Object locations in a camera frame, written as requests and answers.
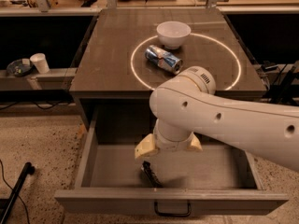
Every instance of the white bowl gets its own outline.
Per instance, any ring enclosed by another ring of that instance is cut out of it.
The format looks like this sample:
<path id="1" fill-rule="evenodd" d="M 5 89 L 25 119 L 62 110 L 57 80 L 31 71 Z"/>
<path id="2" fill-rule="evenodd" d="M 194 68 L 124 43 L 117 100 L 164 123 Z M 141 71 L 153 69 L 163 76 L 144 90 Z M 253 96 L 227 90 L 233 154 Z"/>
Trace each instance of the white bowl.
<path id="1" fill-rule="evenodd" d="M 157 26 L 158 38 L 167 49 L 178 49 L 190 32 L 190 26 L 179 21 L 166 21 Z"/>

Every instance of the wire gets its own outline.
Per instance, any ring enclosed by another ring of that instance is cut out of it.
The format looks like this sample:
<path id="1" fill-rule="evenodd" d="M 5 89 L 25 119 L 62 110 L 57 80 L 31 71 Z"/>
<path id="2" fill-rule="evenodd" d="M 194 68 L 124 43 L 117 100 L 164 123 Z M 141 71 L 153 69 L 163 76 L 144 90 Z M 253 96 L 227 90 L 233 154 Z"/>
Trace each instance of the wire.
<path id="1" fill-rule="evenodd" d="M 284 69 L 287 67 L 287 64 L 285 64 L 283 67 L 282 67 L 282 69 L 279 71 L 279 73 L 278 73 L 278 75 L 277 75 L 277 77 L 276 77 L 276 79 L 272 82 L 272 86 L 278 81 L 278 85 L 279 85 L 279 83 L 280 83 L 280 79 L 281 79 L 281 75 L 282 75 L 282 72 L 284 71 Z"/>
<path id="2" fill-rule="evenodd" d="M 15 102 L 15 103 L 12 103 L 12 104 L 7 105 L 7 106 L 0 107 L 0 110 L 4 110 L 4 109 L 7 109 L 7 108 L 10 108 L 10 107 L 12 107 L 14 105 L 17 105 L 18 103 L 19 102 Z M 46 104 L 50 105 L 48 107 L 41 106 L 37 102 L 33 102 L 33 101 L 31 103 L 34 104 L 34 105 L 36 105 L 38 108 L 45 110 L 45 109 L 54 108 L 57 105 L 70 105 L 72 102 L 71 101 L 67 101 L 67 102 L 64 103 L 64 101 L 59 101 L 58 103 L 50 103 L 50 102 L 46 101 Z"/>
<path id="3" fill-rule="evenodd" d="M 4 165 L 0 159 L 0 164 L 1 164 L 1 173 L 2 173 L 2 179 L 3 181 L 5 182 L 5 184 L 11 189 L 13 190 L 13 188 L 8 184 L 8 182 L 6 181 L 6 179 L 4 178 Z M 22 200 L 21 196 L 18 194 L 18 198 L 21 200 L 24 208 L 25 208 L 25 213 L 26 213 L 26 218 L 27 218 L 27 223 L 30 224 L 30 219 L 29 219 L 29 212 L 28 212 L 28 209 L 27 209 L 27 205 L 25 203 L 25 201 Z"/>
<path id="4" fill-rule="evenodd" d="M 12 107 L 12 106 L 14 106 L 14 105 L 16 105 L 16 104 L 18 104 L 18 103 L 19 103 L 19 102 L 15 102 L 15 103 L 12 103 L 12 104 L 7 105 L 7 106 L 0 107 L 0 110 L 4 110 L 4 109 L 7 109 L 7 108 L 10 108 L 10 107 Z"/>

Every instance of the drawer handle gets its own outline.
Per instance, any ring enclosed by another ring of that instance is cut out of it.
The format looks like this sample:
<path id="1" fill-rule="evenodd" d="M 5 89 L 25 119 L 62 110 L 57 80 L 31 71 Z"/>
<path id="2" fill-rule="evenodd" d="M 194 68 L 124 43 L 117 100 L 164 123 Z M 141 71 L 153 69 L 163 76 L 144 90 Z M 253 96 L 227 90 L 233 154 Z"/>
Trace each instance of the drawer handle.
<path id="1" fill-rule="evenodd" d="M 161 217 L 188 217 L 191 214 L 191 205 L 187 203 L 188 211 L 187 213 L 162 213 L 158 210 L 158 203 L 154 203 L 155 213 Z"/>

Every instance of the soda can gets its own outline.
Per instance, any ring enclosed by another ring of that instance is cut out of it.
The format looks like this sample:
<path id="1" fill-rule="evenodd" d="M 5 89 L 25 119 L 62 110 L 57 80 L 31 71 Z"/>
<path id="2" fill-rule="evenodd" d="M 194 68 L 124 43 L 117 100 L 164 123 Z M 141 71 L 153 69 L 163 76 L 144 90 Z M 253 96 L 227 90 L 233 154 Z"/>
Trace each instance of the soda can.
<path id="1" fill-rule="evenodd" d="M 180 72 L 181 67 L 183 66 L 183 61 L 180 58 L 154 45 L 150 45 L 146 49 L 145 56 L 151 63 L 154 63 L 163 70 L 175 75 Z"/>

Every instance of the speckled floor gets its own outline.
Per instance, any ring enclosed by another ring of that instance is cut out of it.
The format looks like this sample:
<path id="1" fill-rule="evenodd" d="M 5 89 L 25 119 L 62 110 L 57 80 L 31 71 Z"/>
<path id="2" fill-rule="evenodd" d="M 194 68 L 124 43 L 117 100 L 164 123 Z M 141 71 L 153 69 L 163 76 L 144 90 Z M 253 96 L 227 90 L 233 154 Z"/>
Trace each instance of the speckled floor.
<path id="1" fill-rule="evenodd" d="M 298 224 L 299 174 L 256 159 L 266 190 L 287 193 L 290 200 L 267 216 L 213 216 L 184 219 L 169 217 L 82 215 L 66 213 L 55 201 L 57 189 L 72 186 L 78 167 L 84 128 L 75 107 L 55 107 L 44 111 L 30 105 L 0 110 L 0 159 L 5 178 L 13 186 L 26 162 L 36 168 L 21 190 L 30 223 L 192 223 L 192 224 Z M 10 190 L 0 178 L 0 198 Z M 27 223 L 24 207 L 17 200 L 8 224 Z"/>

